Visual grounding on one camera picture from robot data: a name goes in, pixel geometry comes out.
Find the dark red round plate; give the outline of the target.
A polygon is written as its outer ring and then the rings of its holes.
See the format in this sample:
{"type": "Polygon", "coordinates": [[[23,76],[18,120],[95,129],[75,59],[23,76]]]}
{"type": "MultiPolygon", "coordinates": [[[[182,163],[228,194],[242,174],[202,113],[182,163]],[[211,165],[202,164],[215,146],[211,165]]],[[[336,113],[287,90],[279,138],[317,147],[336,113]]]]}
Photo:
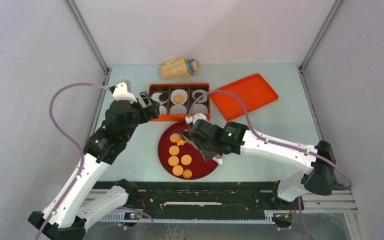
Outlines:
{"type": "Polygon", "coordinates": [[[214,160],[204,160],[201,153],[181,138],[187,131],[185,121],[179,121],[167,128],[157,145],[157,155],[162,167],[181,180],[198,180],[210,175],[219,166],[214,160]]]}

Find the black sandwich cookie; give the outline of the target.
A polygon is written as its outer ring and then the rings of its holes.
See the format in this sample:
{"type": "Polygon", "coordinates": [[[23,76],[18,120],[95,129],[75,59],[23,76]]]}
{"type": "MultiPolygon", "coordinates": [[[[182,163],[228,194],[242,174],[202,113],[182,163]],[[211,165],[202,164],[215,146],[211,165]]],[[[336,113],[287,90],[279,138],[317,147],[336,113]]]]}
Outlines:
{"type": "Polygon", "coordinates": [[[158,99],[161,102],[165,102],[168,99],[168,95],[166,93],[162,93],[162,94],[159,95],[158,99]]]}
{"type": "Polygon", "coordinates": [[[202,95],[203,95],[202,92],[195,92],[195,93],[194,93],[194,97],[195,97],[194,99],[197,100],[197,99],[199,99],[199,97],[202,96],[202,95]]]}

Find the orange cookie box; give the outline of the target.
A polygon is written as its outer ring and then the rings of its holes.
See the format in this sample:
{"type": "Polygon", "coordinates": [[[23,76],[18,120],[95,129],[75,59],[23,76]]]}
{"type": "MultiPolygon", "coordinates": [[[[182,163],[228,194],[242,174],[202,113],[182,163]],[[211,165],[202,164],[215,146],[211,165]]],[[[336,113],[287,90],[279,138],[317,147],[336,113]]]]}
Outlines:
{"type": "Polygon", "coordinates": [[[178,122],[188,114],[204,114],[211,118],[211,104],[208,96],[199,98],[210,90],[205,82],[198,83],[153,83],[148,94],[160,104],[156,122],[178,122]]]}

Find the orange box lid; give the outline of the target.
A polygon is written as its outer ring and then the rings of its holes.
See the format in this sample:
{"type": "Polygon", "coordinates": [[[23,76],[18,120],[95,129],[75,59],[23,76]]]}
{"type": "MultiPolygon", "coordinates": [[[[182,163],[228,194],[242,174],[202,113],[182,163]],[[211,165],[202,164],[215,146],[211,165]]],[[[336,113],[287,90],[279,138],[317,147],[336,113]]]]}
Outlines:
{"type": "Polygon", "coordinates": [[[245,114],[240,102],[229,93],[237,96],[249,113],[273,103],[279,98],[275,90],[259,73],[229,83],[220,87],[219,90],[221,92],[214,92],[209,96],[228,122],[245,114]]]}

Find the metal tongs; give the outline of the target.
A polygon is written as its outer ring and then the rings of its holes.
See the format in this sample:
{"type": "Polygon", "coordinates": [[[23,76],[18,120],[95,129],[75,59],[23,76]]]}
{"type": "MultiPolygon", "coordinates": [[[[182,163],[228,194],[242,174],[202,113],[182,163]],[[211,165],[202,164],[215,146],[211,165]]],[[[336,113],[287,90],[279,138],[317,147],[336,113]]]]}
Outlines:
{"type": "Polygon", "coordinates": [[[216,152],[215,150],[207,149],[203,143],[196,144],[195,142],[193,142],[188,131],[181,131],[180,138],[186,143],[192,145],[196,150],[198,150],[206,162],[209,160],[213,160],[218,165],[223,164],[223,157],[220,153],[216,152]]]}

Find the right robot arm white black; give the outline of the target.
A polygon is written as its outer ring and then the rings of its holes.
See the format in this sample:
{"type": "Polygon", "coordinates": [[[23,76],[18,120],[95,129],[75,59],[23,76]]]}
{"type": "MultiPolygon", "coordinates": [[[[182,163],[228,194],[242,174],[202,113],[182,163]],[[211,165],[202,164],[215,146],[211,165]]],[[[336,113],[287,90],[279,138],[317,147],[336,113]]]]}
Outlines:
{"type": "Polygon", "coordinates": [[[275,184],[270,201],[277,209],[305,194],[330,196],[333,192],[334,155],[328,142],[304,146],[237,122],[227,122],[221,128],[205,119],[187,117],[185,121],[188,131],[183,136],[205,161],[221,165],[225,155],[250,155],[297,168],[296,174],[275,184]]]}

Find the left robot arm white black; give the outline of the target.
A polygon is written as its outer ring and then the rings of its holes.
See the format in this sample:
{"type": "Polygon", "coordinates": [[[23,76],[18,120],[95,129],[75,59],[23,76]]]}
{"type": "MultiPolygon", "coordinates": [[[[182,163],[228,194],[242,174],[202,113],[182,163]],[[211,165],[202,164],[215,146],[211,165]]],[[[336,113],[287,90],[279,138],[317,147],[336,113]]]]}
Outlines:
{"type": "Polygon", "coordinates": [[[127,94],[116,96],[105,112],[101,127],[89,137],[81,149],[79,162],[57,197],[43,210],[30,214],[28,222],[38,234],[50,240],[81,240],[87,230],[112,210],[124,206],[133,208],[138,202],[137,186],[126,179],[92,202],[85,198],[101,175],[125,150],[138,125],[157,119],[160,104],[146,92],[138,98],[127,94]]]}

